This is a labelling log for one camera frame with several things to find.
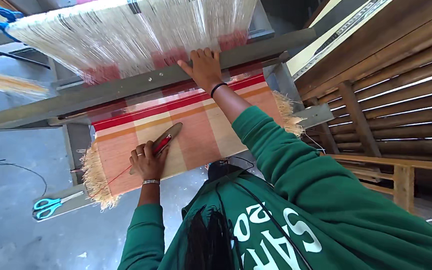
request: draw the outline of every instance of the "white thread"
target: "white thread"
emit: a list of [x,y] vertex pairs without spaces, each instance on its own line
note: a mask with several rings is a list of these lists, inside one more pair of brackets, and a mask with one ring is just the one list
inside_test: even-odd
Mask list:
[[309,137],[308,134],[306,134],[306,133],[304,133],[304,134],[305,134],[306,136],[308,136],[308,138],[309,138],[313,143],[315,143],[317,146],[319,146],[320,149],[316,149],[316,150],[322,150],[323,154],[326,155],[326,151],[325,151],[325,149],[324,149],[321,145],[319,145],[317,142],[315,142],[315,140],[313,140],[311,137]]
[[247,33],[256,0],[101,0],[36,14],[7,32],[88,82],[174,65]]

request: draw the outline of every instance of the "green sweatshirt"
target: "green sweatshirt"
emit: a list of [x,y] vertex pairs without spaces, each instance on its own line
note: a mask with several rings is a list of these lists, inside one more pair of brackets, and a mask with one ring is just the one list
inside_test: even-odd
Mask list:
[[257,107],[246,109],[232,126],[274,187],[243,171],[204,185],[183,209],[166,254],[162,207],[136,208],[118,269],[184,269],[186,224],[202,206],[220,205],[217,183],[245,269],[307,269],[258,202],[235,182],[261,200],[314,270],[432,269],[431,224],[363,187],[349,170]]

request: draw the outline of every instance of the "blue scissors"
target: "blue scissors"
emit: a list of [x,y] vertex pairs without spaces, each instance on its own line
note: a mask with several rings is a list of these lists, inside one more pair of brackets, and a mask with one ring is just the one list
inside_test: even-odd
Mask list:
[[73,195],[69,195],[66,198],[59,198],[59,199],[41,199],[38,200],[34,206],[33,209],[36,212],[35,213],[35,217],[37,220],[43,220],[43,219],[47,219],[49,218],[54,211],[63,205],[63,203],[76,198],[80,195],[84,194],[84,191],[80,191],[77,193],[74,193]]

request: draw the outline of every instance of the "blue rope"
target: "blue rope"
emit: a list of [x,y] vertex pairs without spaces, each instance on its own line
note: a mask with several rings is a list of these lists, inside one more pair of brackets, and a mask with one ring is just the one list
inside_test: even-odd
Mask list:
[[19,12],[19,11],[12,11],[12,10],[0,7],[0,15],[3,16],[4,18],[6,18],[6,20],[7,20],[6,22],[0,21],[0,30],[10,39],[12,39],[16,42],[21,42],[18,39],[16,39],[14,36],[8,34],[8,32],[6,32],[6,28],[9,26],[10,23],[14,23],[17,19],[23,18],[24,14]]

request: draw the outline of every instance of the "striped fabric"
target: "striped fabric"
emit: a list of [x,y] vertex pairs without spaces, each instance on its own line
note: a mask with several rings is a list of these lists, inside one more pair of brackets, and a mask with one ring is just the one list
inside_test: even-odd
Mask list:
[[[230,83],[238,95],[258,106],[280,125],[279,108],[263,74]],[[142,179],[130,175],[130,152],[137,145],[156,140],[172,125],[182,122],[183,128],[171,143],[163,178],[183,173],[246,150],[221,109],[202,89],[143,102],[130,112],[94,122],[96,139],[92,149],[98,154],[105,185],[88,185],[90,194],[109,189],[111,196],[141,187]]]

